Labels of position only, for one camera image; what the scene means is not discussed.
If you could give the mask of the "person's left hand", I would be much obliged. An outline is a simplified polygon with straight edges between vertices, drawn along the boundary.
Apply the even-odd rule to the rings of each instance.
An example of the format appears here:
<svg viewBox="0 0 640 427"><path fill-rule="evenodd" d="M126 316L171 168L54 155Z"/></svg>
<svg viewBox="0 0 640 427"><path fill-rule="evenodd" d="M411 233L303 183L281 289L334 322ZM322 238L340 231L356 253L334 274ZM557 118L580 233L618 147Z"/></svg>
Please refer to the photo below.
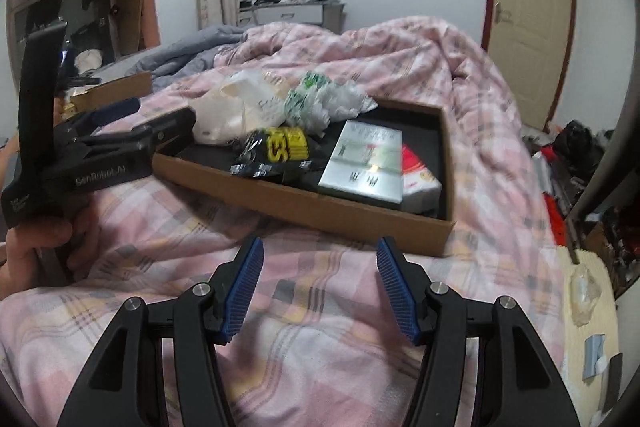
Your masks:
<svg viewBox="0 0 640 427"><path fill-rule="evenodd" d="M54 249L80 237L79 245L70 253L67 268L74 281L84 279L99 258L99 213L96 203L89 202L73 222L61 218L46 218L23 222L9 229L1 251L6 262L1 267L1 298L38 285L39 256L43 249Z"/></svg>

